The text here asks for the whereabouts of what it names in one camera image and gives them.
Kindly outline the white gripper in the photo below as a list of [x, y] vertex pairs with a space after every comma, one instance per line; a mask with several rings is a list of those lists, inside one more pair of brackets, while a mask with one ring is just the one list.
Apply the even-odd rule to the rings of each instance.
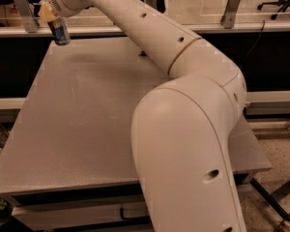
[[41, 8], [38, 12], [40, 19], [45, 23], [54, 21], [58, 15], [61, 17], [70, 17], [89, 7], [89, 4], [84, 0], [48, 1], [42, 2]]

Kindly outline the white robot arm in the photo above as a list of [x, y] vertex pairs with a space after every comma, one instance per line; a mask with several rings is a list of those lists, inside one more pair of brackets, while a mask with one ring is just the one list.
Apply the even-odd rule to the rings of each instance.
[[155, 232], [247, 232], [229, 158], [243, 115], [241, 70], [213, 45], [140, 0], [45, 0], [50, 21], [96, 7], [169, 81], [131, 122], [135, 167]]

